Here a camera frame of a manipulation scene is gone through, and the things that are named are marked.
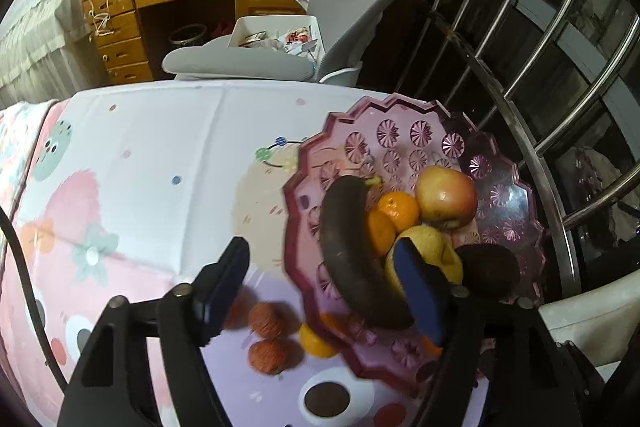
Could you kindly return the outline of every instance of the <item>cable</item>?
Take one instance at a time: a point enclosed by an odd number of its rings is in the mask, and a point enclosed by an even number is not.
[[[111,19],[111,14],[109,12],[109,0],[107,0],[107,3],[106,3],[107,11],[104,13],[96,13],[94,2],[92,0],[88,0],[88,1],[89,1],[89,4],[91,5],[91,17],[94,23],[95,36],[105,37],[107,35],[113,35],[112,30],[105,29],[107,22],[109,22],[109,20]]]
[[[49,344],[47,333],[45,332],[44,326],[42,325],[42,319],[40,318],[40,313],[38,312],[36,298],[33,295],[33,287],[31,286],[31,279],[29,276],[29,269],[27,268],[27,261],[25,261],[24,259],[24,252],[22,251],[22,247],[20,246],[20,240],[18,240],[18,236],[15,233],[14,226],[12,225],[11,220],[4,213],[2,206],[0,206],[0,229],[2,229],[2,233],[4,233],[4,237],[6,237],[7,243],[9,244],[11,251],[14,253],[15,266],[18,269],[18,276],[20,276],[22,293],[24,294],[24,300],[27,302],[27,308],[29,310],[31,322],[33,323],[33,329],[36,331],[40,349],[44,354],[44,358],[47,360],[47,365],[49,366],[49,370],[53,374],[53,378],[56,379],[56,382],[64,393],[67,386],[65,375],[62,374],[60,366],[58,365],[58,361],[56,360],[56,357],[53,356],[53,351],[51,349],[51,345]]]

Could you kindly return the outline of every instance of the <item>fruit bowl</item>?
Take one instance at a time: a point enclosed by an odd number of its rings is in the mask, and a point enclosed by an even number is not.
[[[382,187],[369,191],[368,204],[374,206],[392,190],[413,194],[418,172],[434,164],[468,174],[478,192],[475,219],[450,234],[454,247],[494,243],[509,248],[521,273],[513,297],[541,303],[543,229],[530,187],[519,180],[516,165],[500,155],[491,135],[439,102],[400,94],[383,101],[366,96],[347,113],[329,113],[322,131],[300,146],[298,171],[283,189],[289,212],[284,266],[302,293],[306,321],[340,350],[356,376],[411,394],[426,386],[436,357],[413,328],[370,329],[350,311],[322,263],[319,217],[322,198],[339,176],[379,175]]]

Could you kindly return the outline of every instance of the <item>cardboard box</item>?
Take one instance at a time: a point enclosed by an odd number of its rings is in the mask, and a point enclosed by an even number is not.
[[[283,36],[290,31],[303,27],[310,28],[311,39],[318,40],[311,55],[315,62],[319,62],[324,55],[324,46],[322,45],[318,19],[312,15],[254,15],[240,17],[236,21],[233,33],[231,33],[231,40],[228,46],[238,47],[242,40],[254,33],[266,31],[269,38],[276,38],[276,35]]]

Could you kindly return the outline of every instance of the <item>banana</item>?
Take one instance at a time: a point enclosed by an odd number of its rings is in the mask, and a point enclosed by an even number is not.
[[[320,211],[324,265],[344,301],[367,326],[404,330],[414,320],[373,255],[366,203],[367,185],[360,178],[342,176],[329,187]]]

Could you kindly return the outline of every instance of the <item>cartoon printed tablecloth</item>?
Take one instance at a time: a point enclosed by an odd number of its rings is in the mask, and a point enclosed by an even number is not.
[[[368,94],[294,82],[156,82],[80,92],[53,107],[43,126],[14,225],[27,257],[53,352],[70,378],[111,296],[158,298],[217,260],[233,235],[252,248],[245,286],[257,300],[285,303],[304,321],[300,296],[282,270],[286,208],[281,188],[295,172],[297,145]],[[45,366],[15,263],[6,256],[0,334],[19,391],[43,425],[62,393]],[[300,363],[279,377],[246,363],[257,339],[223,331],[203,355],[237,426],[397,427],[417,404],[386,385],[353,377],[341,357]],[[177,425],[158,345],[150,350],[166,427]],[[312,414],[304,396],[337,382],[346,409]],[[486,381],[474,391],[474,425]]]
[[[0,111],[0,206],[11,217],[24,187],[29,159],[53,102],[20,102]],[[4,235],[0,233],[0,259]]]

